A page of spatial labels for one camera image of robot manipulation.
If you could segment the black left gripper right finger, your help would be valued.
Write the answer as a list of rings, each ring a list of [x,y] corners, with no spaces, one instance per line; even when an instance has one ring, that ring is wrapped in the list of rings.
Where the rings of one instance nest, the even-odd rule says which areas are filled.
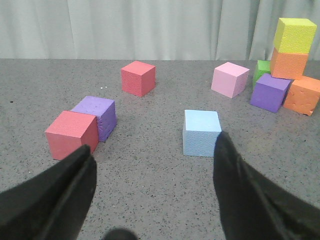
[[[246,163],[225,131],[214,148],[213,184],[227,240],[320,238],[320,210]]]

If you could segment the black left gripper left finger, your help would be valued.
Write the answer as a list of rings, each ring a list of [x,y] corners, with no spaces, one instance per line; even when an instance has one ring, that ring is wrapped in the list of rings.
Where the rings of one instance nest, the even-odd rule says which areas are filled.
[[[0,194],[2,240],[75,240],[97,185],[97,163],[83,145],[39,175]]]

